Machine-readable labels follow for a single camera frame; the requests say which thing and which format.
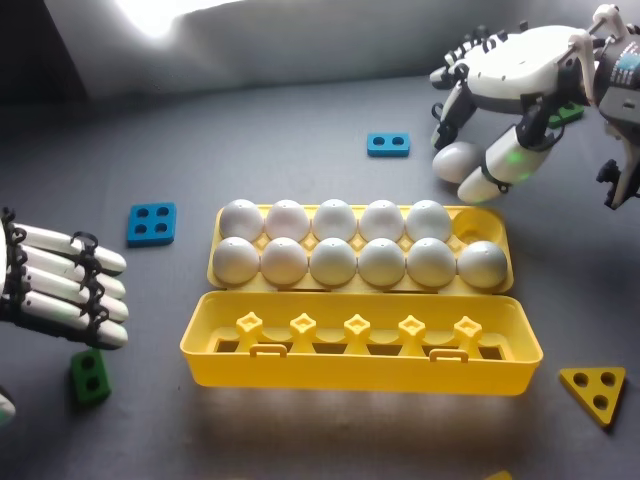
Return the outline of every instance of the yellow egg carton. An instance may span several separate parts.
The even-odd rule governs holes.
[[[180,347],[206,387],[518,395],[542,360],[497,295],[218,291]]]
[[[315,215],[316,210],[318,209],[318,205],[303,205],[307,216],[313,222],[313,216]],[[411,209],[411,205],[399,205],[400,211],[402,212],[402,216],[407,218],[409,214],[409,210]],[[271,209],[271,205],[258,205],[260,209],[260,213],[264,218],[266,218],[269,210]],[[362,214],[364,213],[366,205],[351,205],[351,209],[355,214],[358,221]],[[508,271],[507,276],[502,283],[490,289],[480,289],[473,287],[467,283],[465,283],[459,275],[444,287],[440,288],[429,288],[424,285],[419,284],[414,281],[405,271],[405,275],[398,283],[392,285],[390,287],[376,287],[367,283],[358,273],[345,285],[340,287],[329,287],[318,282],[314,279],[309,272],[302,277],[302,279],[296,282],[293,285],[287,286],[286,290],[304,290],[304,291],[335,291],[335,292],[380,292],[380,291],[389,291],[389,292],[422,292],[422,293],[446,293],[446,294],[465,294],[465,293],[503,293],[509,290],[513,285],[513,269],[511,267],[511,256],[509,254],[509,245],[507,243],[507,232],[505,229],[504,222],[500,216],[489,209],[479,208],[479,207],[445,207],[449,216],[452,220],[452,230],[453,233],[449,240],[447,240],[447,245],[453,252],[456,259],[460,255],[460,253],[465,249],[467,245],[473,242],[477,242],[479,240],[488,240],[496,245],[498,245],[502,251],[505,253],[508,262]],[[222,234],[220,233],[220,215],[222,214],[222,210],[218,212],[216,217],[215,229],[213,234],[213,243],[211,245],[211,253],[209,255],[209,269],[207,273],[207,277],[211,284],[215,285],[218,288],[226,288],[233,290],[248,290],[248,291],[276,291],[279,289],[283,289],[283,287],[278,287],[269,283],[262,273],[258,272],[258,274],[249,280],[248,282],[242,285],[227,285],[222,282],[220,279],[216,277],[214,268],[213,268],[213,254],[215,252],[216,247],[222,241]],[[269,243],[270,239],[266,233],[262,233],[257,240],[253,242],[253,246],[256,248],[258,253],[262,255],[265,247]],[[306,250],[307,257],[311,257],[311,253],[315,246],[319,243],[319,240],[313,235],[313,233],[309,233],[302,241],[299,242],[300,245]],[[402,238],[396,242],[400,248],[403,250],[405,254],[405,258],[413,245],[413,241],[409,238],[409,236],[404,233]],[[360,233],[356,233],[356,235],[349,241],[349,244],[354,249],[356,256],[360,256],[361,250],[367,244],[367,241],[360,235]]]

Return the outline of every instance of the blue rectangular block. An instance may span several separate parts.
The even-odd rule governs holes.
[[[370,133],[367,136],[370,157],[408,157],[408,133]]]
[[[173,243],[176,233],[175,203],[134,205],[129,214],[127,243],[130,247],[153,247]]]

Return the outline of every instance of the robotic hand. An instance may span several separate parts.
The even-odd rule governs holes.
[[[0,321],[101,349],[127,344],[121,325],[129,311],[125,288],[113,278],[124,258],[98,246],[96,237],[73,236],[13,223],[4,209],[0,229]],[[0,388],[0,425],[15,415]]]
[[[438,120],[433,146],[442,150],[434,170],[460,183],[458,196],[478,203],[506,193],[533,174],[562,138],[547,133],[549,117],[569,102],[596,105],[607,132],[623,141],[627,162],[621,173],[610,160],[597,180],[613,184],[605,204],[612,209],[640,187],[640,28],[625,26],[618,8],[601,5],[588,30],[565,26],[504,31],[486,29],[445,56],[447,66],[430,75],[436,88],[453,91],[433,106]],[[593,34],[606,26],[607,39]],[[454,144],[458,131],[478,109],[522,115],[486,152]]]

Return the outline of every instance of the green block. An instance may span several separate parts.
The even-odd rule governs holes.
[[[549,128],[558,128],[562,125],[575,122],[582,117],[583,113],[584,107],[582,105],[568,103],[558,110],[558,115],[551,115],[551,117],[549,117]]]
[[[80,405],[94,405],[111,395],[100,350],[87,350],[71,357],[71,378]]]

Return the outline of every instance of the green light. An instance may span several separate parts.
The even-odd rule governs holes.
[[[519,152],[511,152],[507,155],[507,163],[514,164],[522,161],[522,154]]]

